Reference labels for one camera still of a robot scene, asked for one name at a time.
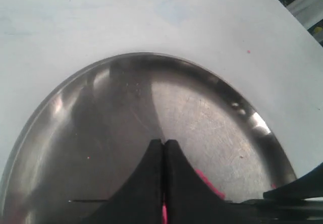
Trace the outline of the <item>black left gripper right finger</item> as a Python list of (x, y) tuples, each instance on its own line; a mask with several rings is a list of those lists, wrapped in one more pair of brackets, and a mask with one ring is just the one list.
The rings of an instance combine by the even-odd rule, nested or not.
[(168, 223), (259, 223), (223, 201), (193, 169), (179, 143), (164, 146)]

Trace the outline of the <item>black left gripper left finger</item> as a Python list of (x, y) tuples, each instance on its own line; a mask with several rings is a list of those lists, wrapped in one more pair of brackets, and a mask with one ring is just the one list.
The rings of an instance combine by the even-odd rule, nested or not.
[(150, 141), (124, 185), (81, 223), (162, 223), (163, 144)]

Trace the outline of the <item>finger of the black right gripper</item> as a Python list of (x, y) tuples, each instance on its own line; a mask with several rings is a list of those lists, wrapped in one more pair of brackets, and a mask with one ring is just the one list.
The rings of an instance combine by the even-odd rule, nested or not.
[(304, 200), (322, 197), (322, 163), (295, 181), (263, 193), (264, 199)]

